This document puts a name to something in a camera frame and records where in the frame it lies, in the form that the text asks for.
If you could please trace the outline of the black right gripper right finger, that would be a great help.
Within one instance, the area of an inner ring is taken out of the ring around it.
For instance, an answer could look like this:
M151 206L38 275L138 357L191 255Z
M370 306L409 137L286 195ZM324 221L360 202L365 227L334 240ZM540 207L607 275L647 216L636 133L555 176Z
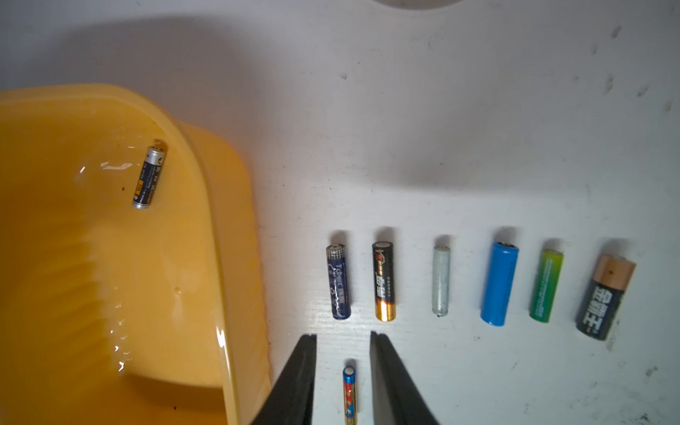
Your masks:
M386 334L371 332L375 424L438 424Z

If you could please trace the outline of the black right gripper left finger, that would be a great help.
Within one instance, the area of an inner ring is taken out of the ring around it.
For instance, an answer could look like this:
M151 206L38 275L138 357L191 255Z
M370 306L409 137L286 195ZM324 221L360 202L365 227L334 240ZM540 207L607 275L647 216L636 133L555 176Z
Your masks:
M316 358L317 336L301 336L252 425L312 423Z

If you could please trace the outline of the red blue striped AAA battery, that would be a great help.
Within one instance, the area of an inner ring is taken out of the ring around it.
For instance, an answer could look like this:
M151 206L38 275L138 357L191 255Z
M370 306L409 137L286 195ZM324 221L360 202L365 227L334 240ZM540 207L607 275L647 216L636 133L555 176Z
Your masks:
M343 370L344 388L344 416L346 425L357 424L356 413L356 370L352 366L346 366Z

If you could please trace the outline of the black gold AAA battery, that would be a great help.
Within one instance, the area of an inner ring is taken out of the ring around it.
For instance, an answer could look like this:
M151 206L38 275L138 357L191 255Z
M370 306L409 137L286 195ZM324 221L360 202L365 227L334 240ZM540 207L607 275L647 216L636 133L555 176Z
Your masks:
M374 243L372 245L372 256L375 315L381 322L391 322L396 318L393 243L387 241Z

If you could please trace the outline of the pale green white battery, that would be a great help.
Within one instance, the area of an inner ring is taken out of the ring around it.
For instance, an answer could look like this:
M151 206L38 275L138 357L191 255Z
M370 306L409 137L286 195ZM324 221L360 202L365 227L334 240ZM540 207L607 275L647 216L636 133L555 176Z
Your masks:
M437 317L448 315L451 270L451 249L437 245L433 249L432 312Z

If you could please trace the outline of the dark blue AA battery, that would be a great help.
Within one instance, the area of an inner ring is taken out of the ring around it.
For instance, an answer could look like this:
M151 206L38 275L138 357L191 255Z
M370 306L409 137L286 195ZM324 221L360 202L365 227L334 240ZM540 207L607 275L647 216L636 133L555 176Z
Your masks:
M492 246L481 319L495 327L502 327L515 277L519 248L508 242L497 242Z

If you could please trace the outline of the yellow plastic storage box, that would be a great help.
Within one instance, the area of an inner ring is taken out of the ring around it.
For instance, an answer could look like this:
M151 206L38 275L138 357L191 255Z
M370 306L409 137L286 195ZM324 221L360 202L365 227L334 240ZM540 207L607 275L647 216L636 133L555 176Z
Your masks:
M3 92L2 423L248 424L270 388L237 151L120 87Z

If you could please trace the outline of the copper top black battery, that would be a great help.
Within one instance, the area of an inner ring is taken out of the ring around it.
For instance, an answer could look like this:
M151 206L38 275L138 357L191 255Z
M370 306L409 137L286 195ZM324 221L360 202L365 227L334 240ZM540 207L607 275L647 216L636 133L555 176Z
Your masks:
M580 332L599 341L608 338L635 268L624 258L600 256L577 314Z

